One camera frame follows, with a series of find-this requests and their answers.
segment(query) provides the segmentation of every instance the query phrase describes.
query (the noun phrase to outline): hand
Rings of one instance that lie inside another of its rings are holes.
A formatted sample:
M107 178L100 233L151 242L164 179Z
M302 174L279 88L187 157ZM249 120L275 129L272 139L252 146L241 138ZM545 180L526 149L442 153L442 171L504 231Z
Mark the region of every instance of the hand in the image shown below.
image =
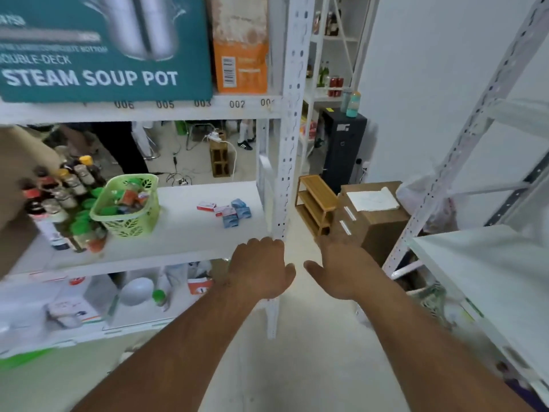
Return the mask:
M372 277L384 276L383 270L366 250L331 235L321 235L316 242L324 267L312 260L303 263L303 267L328 295L357 300L360 292L371 286Z
M284 264L284 242L264 237L252 238L239 244L229 265L230 283L246 288L260 299L272 299L282 294L295 278L295 266Z

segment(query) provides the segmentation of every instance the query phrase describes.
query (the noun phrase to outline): white shelf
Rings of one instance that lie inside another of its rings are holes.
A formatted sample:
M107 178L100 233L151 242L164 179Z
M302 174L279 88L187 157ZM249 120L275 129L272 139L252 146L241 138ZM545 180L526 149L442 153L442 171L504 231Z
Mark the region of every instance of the white shelf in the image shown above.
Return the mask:
M4 278L3 284L44 282L66 277L153 268L164 265L229 258L238 244L267 235L267 225L255 182L159 188L161 212L154 231L136 238L109 235L99 254L52 249L39 236ZM199 211L201 201L227 205L242 199L252 218L223 228L214 213Z
M318 102L339 103L340 96L328 96L326 88L317 88L316 83L313 83L312 78L305 81L305 90L303 92L303 101L307 104Z
M313 43L318 43L320 38L324 39L325 41L343 41L343 37L341 36L321 36L319 34L313 34L311 36L311 41ZM359 39L356 37L346 37L345 41L355 43L355 42L358 42Z
M147 330L161 330L187 310L201 296L191 295L186 284L174 288L167 311L155 305L153 299L137 306L118 303L113 317L104 322L83 325L80 328L62 329L56 323L48 322L48 332L42 338L17 340L10 346L0 346L0 358L27 353L45 348L63 348L96 339L119 337L121 335ZM266 300L254 308L264 309Z
M549 138L549 103L496 99L486 107L486 117L526 133Z
M549 382L547 249L505 225L407 244L525 378Z
M282 97L215 95L208 101L112 103L4 103L0 124L80 121L240 120L281 118Z

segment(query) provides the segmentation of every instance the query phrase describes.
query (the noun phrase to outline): forearm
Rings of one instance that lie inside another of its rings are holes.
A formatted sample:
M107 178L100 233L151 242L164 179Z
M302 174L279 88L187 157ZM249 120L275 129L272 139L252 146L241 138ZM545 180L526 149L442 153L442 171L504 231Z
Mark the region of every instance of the forearm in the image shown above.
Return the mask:
M215 285L115 369L74 408L198 410L217 364L256 304L244 289Z
M530 410L382 272L360 295L412 411Z

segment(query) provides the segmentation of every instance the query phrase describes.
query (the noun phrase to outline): white bowl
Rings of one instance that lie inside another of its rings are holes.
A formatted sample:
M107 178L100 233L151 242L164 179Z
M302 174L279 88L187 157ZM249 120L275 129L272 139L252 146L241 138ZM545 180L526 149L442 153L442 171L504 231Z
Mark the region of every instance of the white bowl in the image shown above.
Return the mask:
M130 281L120 291L120 303L127 306L139 305L153 297L154 283L147 277Z

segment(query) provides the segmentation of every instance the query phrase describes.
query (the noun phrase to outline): red can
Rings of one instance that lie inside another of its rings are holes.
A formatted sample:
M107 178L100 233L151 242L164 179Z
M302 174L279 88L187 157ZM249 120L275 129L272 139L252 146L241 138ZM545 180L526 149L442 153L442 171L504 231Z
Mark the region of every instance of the red can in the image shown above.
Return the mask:
M343 78L338 78L338 81L337 81L337 85L336 85L338 88L343 88ZM338 89L336 92L335 92L335 96L341 96L341 89Z
M338 77L333 76L330 78L330 85L329 88L337 88L338 86ZM328 96L337 96L336 91L334 89L328 89Z

